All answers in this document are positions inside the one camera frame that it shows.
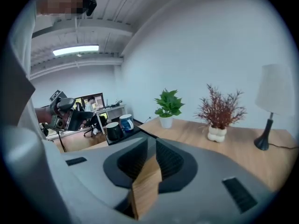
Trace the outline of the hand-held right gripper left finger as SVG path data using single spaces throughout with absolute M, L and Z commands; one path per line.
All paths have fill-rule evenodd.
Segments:
M 131 179 L 136 179 L 143 168 L 148 153 L 148 141 L 142 139 L 117 160 L 118 168 Z

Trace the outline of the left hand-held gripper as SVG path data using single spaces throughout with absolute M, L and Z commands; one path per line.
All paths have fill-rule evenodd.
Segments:
M 93 112 L 76 111 L 74 98 L 68 98 L 62 91 L 56 90 L 50 97 L 52 115 L 48 128 L 54 131 L 77 131 L 85 126 L 86 120 L 94 116 Z

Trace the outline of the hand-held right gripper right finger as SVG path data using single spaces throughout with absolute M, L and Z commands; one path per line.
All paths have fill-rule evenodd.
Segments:
M 159 164 L 162 180 L 179 172 L 184 164 L 183 157 L 170 149 L 165 142 L 156 141 L 156 160 Z

